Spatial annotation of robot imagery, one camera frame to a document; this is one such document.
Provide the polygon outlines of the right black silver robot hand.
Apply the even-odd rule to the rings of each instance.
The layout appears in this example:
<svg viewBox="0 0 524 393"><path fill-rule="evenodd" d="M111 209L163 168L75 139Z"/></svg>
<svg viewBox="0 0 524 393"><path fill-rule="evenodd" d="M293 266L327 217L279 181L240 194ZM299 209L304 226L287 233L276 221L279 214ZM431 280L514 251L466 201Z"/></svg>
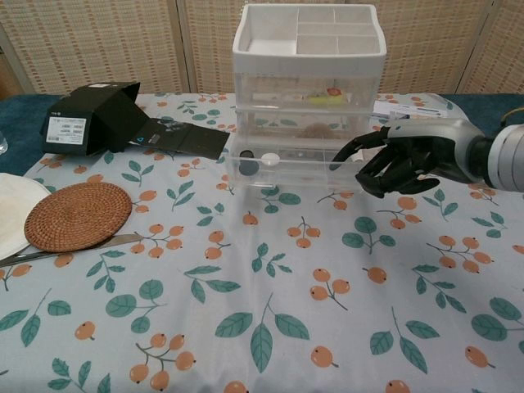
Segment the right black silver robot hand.
<svg viewBox="0 0 524 393"><path fill-rule="evenodd" d="M390 120L380 130L349 141L333 158L331 171L363 149L380 151L355 175L367 193L413 195L439 185L435 174L458 183L487 179L493 140L464 119Z"/></svg>

